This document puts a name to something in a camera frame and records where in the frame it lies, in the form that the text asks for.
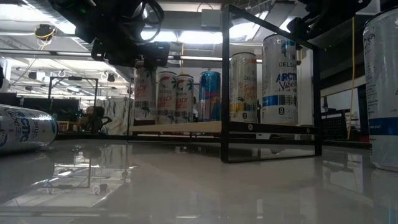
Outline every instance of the black metal frame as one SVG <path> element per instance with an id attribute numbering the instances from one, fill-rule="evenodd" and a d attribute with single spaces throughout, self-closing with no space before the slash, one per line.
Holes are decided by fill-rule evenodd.
<path id="1" fill-rule="evenodd" d="M 94 106 L 96 106 L 96 101 L 97 101 L 97 92 L 98 92 L 98 79 L 97 78 L 83 78 L 83 77 L 50 77 L 50 84 L 49 84 L 49 99 L 51 99 L 51 91 L 52 91 L 52 80 L 58 79 L 58 80 L 74 80 L 74 81 L 81 81 L 81 80 L 94 80 L 95 81 L 95 94 L 94 94 Z"/>
<path id="2" fill-rule="evenodd" d="M 314 128 L 304 128 L 296 126 L 279 126 L 269 124 L 258 124 L 258 123 L 240 123 L 229 121 L 229 25 L 231 24 L 231 14 L 234 14 L 234 18 L 243 18 L 250 22 L 260 25 L 266 29 L 269 29 L 279 35 L 282 35 L 290 40 L 295 41 L 299 45 L 305 46 L 313 50 L 313 118 Z M 242 9 L 235 6 L 228 5 L 223 9 L 222 18 L 222 31 L 223 31 L 223 74 L 221 78 L 222 86 L 222 98 L 221 98 L 221 149 L 220 159 L 223 162 L 249 162 L 249 161 L 264 161 L 269 159 L 262 158 L 250 158 L 242 160 L 229 159 L 229 144 L 231 142 L 229 138 L 230 132 L 240 133 L 287 133 L 287 134 L 313 134 L 315 140 L 313 142 L 315 146 L 314 156 L 322 155 L 322 132 L 321 130 L 321 94 L 320 94 L 320 67 L 319 67 L 319 50 L 313 44 L 310 44 L 304 40 L 293 36 L 292 34 L 279 29 L 277 26 L 266 22 Z"/>

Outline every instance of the celsius arctic vibe can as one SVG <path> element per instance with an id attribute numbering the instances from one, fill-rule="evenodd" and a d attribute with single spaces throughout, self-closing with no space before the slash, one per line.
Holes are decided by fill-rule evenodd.
<path id="1" fill-rule="evenodd" d="M 138 121 L 155 121 L 156 70 L 139 69 L 134 81 L 134 118 Z"/>
<path id="2" fill-rule="evenodd" d="M 378 14 L 363 32 L 371 160 L 398 171 L 398 8 Z"/>
<path id="3" fill-rule="evenodd" d="M 40 149 L 57 133 L 57 122 L 43 111 L 0 105 L 0 153 Z"/>
<path id="4" fill-rule="evenodd" d="M 270 35 L 262 43 L 262 123 L 296 125 L 295 42 Z"/>
<path id="5" fill-rule="evenodd" d="M 232 56 L 229 76 L 229 118 L 257 122 L 257 59 L 252 53 Z"/>
<path id="6" fill-rule="evenodd" d="M 193 119 L 193 77 L 177 76 L 177 108 L 175 120 L 177 123 L 189 123 Z"/>
<path id="7" fill-rule="evenodd" d="M 157 95 L 157 124 L 174 124 L 177 95 L 177 75 L 159 72 Z"/>
<path id="8" fill-rule="evenodd" d="M 218 72 L 202 72 L 199 87 L 199 122 L 219 121 L 221 75 Z"/>

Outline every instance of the shelf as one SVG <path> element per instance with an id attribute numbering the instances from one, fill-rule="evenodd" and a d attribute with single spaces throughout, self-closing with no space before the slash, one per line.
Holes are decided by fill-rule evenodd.
<path id="1" fill-rule="evenodd" d="M 185 124 L 158 124 L 134 126 L 131 131 L 138 132 L 193 132 L 193 133 L 220 133 L 221 121 L 185 123 Z M 277 133 L 277 134 L 316 134 L 315 128 L 276 125 L 276 124 L 257 124 L 245 122 L 229 122 L 230 133 Z"/>

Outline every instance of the can label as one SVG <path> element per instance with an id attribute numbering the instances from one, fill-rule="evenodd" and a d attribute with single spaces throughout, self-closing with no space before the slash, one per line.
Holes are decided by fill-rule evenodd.
<path id="1" fill-rule="evenodd" d="M 263 41 L 262 123 L 297 124 L 295 42 L 280 35 Z"/>
<path id="2" fill-rule="evenodd" d="M 231 121 L 257 122 L 257 60 L 241 53 L 232 56 L 229 76 L 229 118 Z"/>
<path id="3" fill-rule="evenodd" d="M 177 77 L 177 123 L 189 123 L 193 118 L 193 78 L 188 75 Z"/>
<path id="4" fill-rule="evenodd" d="M 220 120 L 220 77 L 218 72 L 200 74 L 199 122 Z"/>
<path id="5" fill-rule="evenodd" d="M 363 32 L 371 160 L 398 171 L 398 9 L 375 17 Z"/>
<path id="6" fill-rule="evenodd" d="M 160 72 L 157 99 L 157 124 L 174 124 L 177 77 L 172 72 Z"/>
<path id="7" fill-rule="evenodd" d="M 156 118 L 156 70 L 139 70 L 134 82 L 134 117 L 139 121 Z"/>
<path id="8" fill-rule="evenodd" d="M 0 150 L 48 146 L 58 133 L 55 122 L 42 111 L 0 105 Z"/>

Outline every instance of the white can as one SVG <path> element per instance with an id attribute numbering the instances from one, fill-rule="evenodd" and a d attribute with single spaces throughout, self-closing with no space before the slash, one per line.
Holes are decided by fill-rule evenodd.
<path id="1" fill-rule="evenodd" d="M 295 42 L 270 35 L 262 43 L 262 123 L 296 125 Z"/>
<path id="2" fill-rule="evenodd" d="M 134 119 L 155 121 L 156 119 L 156 70 L 140 69 L 134 81 Z"/>
<path id="3" fill-rule="evenodd" d="M 398 8 L 378 14 L 363 32 L 371 160 L 398 171 Z"/>
<path id="4" fill-rule="evenodd" d="M 40 149 L 57 133 L 57 122 L 43 111 L 0 105 L 0 153 Z"/>
<path id="5" fill-rule="evenodd" d="M 177 76 L 177 108 L 175 120 L 177 123 L 190 123 L 193 119 L 193 77 Z"/>
<path id="6" fill-rule="evenodd" d="M 229 118 L 257 122 L 257 59 L 252 53 L 232 56 L 229 76 Z"/>
<path id="7" fill-rule="evenodd" d="M 174 124 L 177 95 L 177 75 L 159 72 L 157 95 L 157 124 Z"/>

